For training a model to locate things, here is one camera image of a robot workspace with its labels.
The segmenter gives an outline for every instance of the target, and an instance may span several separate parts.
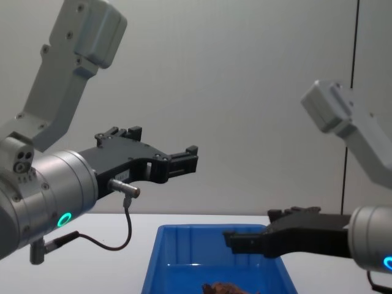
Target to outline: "screw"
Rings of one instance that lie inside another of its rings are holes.
[[[48,52],[49,52],[49,46],[48,45],[42,46],[42,53],[47,54]]]
[[[78,9],[76,10],[77,12],[82,12],[83,9],[85,9],[85,6],[83,4],[78,5]]]
[[[49,189],[49,185],[47,183],[42,183],[41,188],[43,190],[48,190]]]
[[[68,40],[72,39],[73,36],[74,36],[74,34],[73,34],[72,31],[69,31],[69,32],[66,34],[66,38],[67,38]]]

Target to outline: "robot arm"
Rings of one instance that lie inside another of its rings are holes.
[[[42,263],[60,245],[45,246],[43,236],[98,199],[122,192],[127,213],[140,193],[131,182],[166,183],[196,171],[197,147],[167,155],[140,142],[140,127],[97,134],[97,146],[80,153],[34,159],[34,149],[46,150],[67,132],[87,80],[110,66],[126,25],[107,1],[64,0],[23,112],[0,128],[0,259],[31,244],[31,262]]]
[[[392,142],[374,115],[354,103],[352,92],[333,81],[316,81],[302,100],[317,127],[342,138],[373,182],[392,189]],[[278,257],[290,252],[353,258],[368,271],[392,271],[392,208],[366,206],[351,216],[319,209],[270,211],[271,225],[260,234],[227,232],[234,253]]]

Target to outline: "silver cylindrical joint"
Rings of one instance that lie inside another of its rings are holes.
[[[62,227],[97,201],[95,174],[79,154],[61,151],[32,166],[15,180],[0,178],[0,259]]]
[[[392,272],[392,207],[365,206],[351,216],[349,246],[353,259],[368,271]]]

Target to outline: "green led ring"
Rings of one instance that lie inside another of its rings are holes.
[[[67,224],[72,218],[72,214],[71,213],[64,213],[59,221],[57,222],[57,226],[58,227],[62,227],[63,225]]]

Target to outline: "black cable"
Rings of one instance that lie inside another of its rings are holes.
[[[381,286],[373,283],[372,276],[370,274],[370,271],[367,271],[367,280],[370,283],[370,286],[372,286],[372,290],[382,293],[382,294],[391,294],[392,293],[392,288],[386,287],[386,286]]]
[[[129,212],[128,212],[127,208],[125,208],[124,210],[125,210],[125,217],[127,218],[127,223],[128,223],[128,237],[123,245],[121,245],[119,247],[110,247],[110,246],[106,246],[105,244],[102,244],[101,242],[98,242],[97,240],[93,239],[92,237],[84,235],[84,234],[79,234],[79,237],[87,239],[88,241],[93,242],[95,245],[98,245],[99,247],[101,247],[105,250],[120,251],[120,250],[124,249],[125,247],[127,247],[127,245],[129,244],[129,241],[132,237],[132,223],[130,221]]]

